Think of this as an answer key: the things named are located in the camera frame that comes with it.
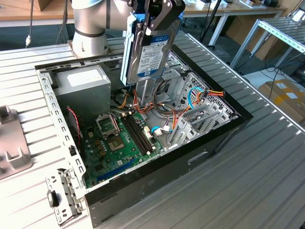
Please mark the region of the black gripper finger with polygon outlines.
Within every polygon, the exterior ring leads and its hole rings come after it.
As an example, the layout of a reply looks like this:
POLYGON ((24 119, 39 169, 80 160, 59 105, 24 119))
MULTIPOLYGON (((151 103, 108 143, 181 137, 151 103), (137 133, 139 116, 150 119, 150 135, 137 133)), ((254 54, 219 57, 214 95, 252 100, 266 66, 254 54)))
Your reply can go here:
POLYGON ((140 45, 151 44, 152 33, 166 30, 184 11, 183 0, 146 0, 144 5, 145 17, 142 27, 143 35, 140 45))
POLYGON ((133 14, 144 13, 144 0, 127 0, 126 2, 132 8, 133 14))

